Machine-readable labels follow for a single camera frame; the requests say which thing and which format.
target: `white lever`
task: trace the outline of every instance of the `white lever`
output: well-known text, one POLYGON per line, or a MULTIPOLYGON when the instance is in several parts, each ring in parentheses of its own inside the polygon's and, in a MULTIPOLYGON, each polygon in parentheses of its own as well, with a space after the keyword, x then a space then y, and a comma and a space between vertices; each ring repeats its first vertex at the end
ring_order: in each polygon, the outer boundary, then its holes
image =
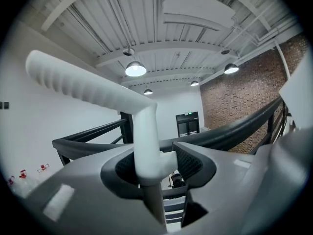
POLYGON ((42 86, 92 104, 134 116, 134 161, 143 186, 152 186, 178 167, 176 152, 160 152, 157 138, 157 103, 38 50, 26 60, 27 74, 42 86))

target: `black railing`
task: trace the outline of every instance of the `black railing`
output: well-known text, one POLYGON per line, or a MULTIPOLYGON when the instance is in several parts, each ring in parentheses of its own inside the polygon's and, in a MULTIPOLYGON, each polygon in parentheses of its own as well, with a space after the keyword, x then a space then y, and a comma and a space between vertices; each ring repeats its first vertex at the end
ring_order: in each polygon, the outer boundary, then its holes
MULTIPOLYGON (((287 112, 285 104, 279 97, 258 111, 222 127, 182 138, 162 140, 159 142, 160 150, 163 152, 169 152, 173 150, 173 142, 186 142, 207 148, 228 151, 246 140, 260 129, 263 124, 268 122, 266 135, 256 147, 250 151, 250 154, 255 154, 261 145, 273 143, 283 134, 286 126, 287 112), (283 106, 282 110, 274 122, 274 113, 280 105, 283 106)), ((117 148, 128 143, 133 143, 132 116, 126 113, 121 113, 121 118, 121 120, 116 122, 52 141, 53 147, 57 149, 63 165, 69 163, 70 159, 75 160, 117 148), (112 141, 111 144, 86 143, 87 141, 117 127, 121 128, 122 135, 112 141), (123 139, 124 144, 116 144, 121 139, 123 139)))

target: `white ceiling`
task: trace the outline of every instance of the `white ceiling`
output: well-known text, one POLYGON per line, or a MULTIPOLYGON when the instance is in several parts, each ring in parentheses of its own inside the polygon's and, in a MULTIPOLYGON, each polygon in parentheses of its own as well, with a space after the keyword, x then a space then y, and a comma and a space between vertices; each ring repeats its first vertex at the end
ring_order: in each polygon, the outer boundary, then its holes
POLYGON ((31 4, 48 18, 43 30, 51 23, 57 25, 94 57, 98 70, 110 69, 121 78, 122 85, 133 88, 207 78, 218 67, 256 49, 258 38, 294 17, 281 0, 216 1, 235 11, 235 23, 230 28, 223 26, 215 31, 182 23, 165 24, 164 0, 32 0, 31 4), (126 47, 135 49, 134 57, 121 53, 126 47), (231 52, 221 55, 224 47, 231 52), (145 65, 144 77, 125 75, 126 66, 134 59, 145 65))

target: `perforated black mesh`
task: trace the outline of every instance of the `perforated black mesh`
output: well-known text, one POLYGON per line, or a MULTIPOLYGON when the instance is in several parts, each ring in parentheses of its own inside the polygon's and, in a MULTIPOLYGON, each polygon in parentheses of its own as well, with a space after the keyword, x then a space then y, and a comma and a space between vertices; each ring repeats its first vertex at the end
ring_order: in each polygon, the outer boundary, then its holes
POLYGON ((200 159, 180 149, 175 144, 173 144, 173 150, 177 154, 178 171, 185 181, 202 169, 203 164, 200 159))
POLYGON ((121 179, 123 179, 127 183, 130 183, 132 185, 138 185, 133 152, 116 164, 115 172, 121 179))

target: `brown brick wall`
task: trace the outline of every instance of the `brown brick wall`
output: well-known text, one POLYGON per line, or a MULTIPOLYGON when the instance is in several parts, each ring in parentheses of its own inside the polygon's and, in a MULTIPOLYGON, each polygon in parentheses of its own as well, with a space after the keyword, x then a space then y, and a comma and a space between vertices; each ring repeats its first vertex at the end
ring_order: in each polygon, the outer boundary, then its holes
MULTIPOLYGON (((308 41, 303 34, 281 44, 291 73, 307 48, 308 41)), ((223 74, 205 83, 200 86, 205 126, 214 129, 255 112, 277 98, 285 81, 284 66, 275 48, 240 65, 238 72, 223 74)), ((249 152, 262 140, 266 130, 267 123, 231 151, 249 152)))

